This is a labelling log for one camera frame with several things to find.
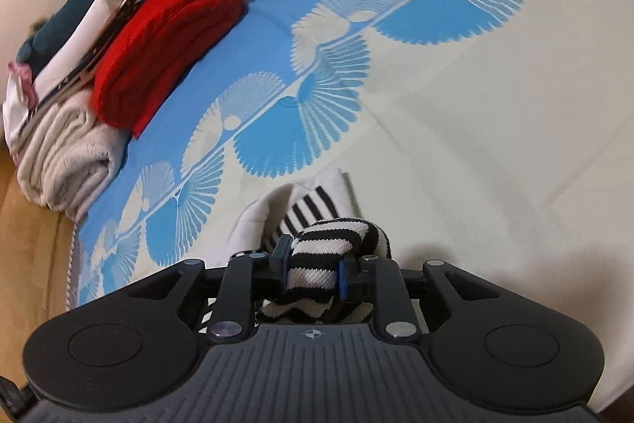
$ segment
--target folded red blanket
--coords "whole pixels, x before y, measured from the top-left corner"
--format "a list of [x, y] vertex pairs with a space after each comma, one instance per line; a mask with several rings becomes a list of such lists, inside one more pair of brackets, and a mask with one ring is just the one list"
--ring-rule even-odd
[[91, 103], [106, 124], [142, 133], [183, 73], [239, 20], [244, 0], [147, 0], [96, 70]]

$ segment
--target silver screw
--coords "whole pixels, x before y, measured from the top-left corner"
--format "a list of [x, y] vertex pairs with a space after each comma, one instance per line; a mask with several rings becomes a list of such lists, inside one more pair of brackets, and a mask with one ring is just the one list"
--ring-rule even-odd
[[235, 337], [242, 331], [242, 326], [235, 321], [220, 321], [207, 328], [216, 337]]
[[411, 337], [416, 333], [416, 326], [407, 321], [395, 321], [386, 326], [386, 332], [392, 337]]

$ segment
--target blue and white bed sheet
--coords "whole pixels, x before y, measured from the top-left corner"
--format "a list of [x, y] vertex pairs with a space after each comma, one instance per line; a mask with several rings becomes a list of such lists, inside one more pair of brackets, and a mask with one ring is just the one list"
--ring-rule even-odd
[[442, 255], [589, 324], [602, 408], [634, 379], [629, 2], [252, 0], [90, 210], [79, 302], [226, 263], [249, 202], [336, 164], [402, 265]]

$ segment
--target pink fabric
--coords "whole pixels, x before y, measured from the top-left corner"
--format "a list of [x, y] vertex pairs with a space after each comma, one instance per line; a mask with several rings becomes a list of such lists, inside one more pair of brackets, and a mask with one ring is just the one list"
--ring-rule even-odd
[[6, 66], [6, 70], [9, 74], [15, 74], [20, 79], [18, 85], [22, 93], [21, 100], [22, 102], [26, 101], [25, 104], [29, 110], [34, 109], [37, 106], [37, 93], [35, 88], [33, 88], [31, 66], [17, 61], [10, 61]]

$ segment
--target ribbed gray surface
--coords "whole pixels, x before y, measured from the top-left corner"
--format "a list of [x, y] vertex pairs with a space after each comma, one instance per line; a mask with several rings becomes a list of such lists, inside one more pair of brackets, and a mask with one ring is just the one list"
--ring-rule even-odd
[[449, 392], [411, 346], [376, 340], [367, 325], [262, 325], [242, 344], [212, 348], [195, 375], [162, 400], [115, 414], [42, 402], [24, 423], [596, 423], [578, 407], [500, 415]]

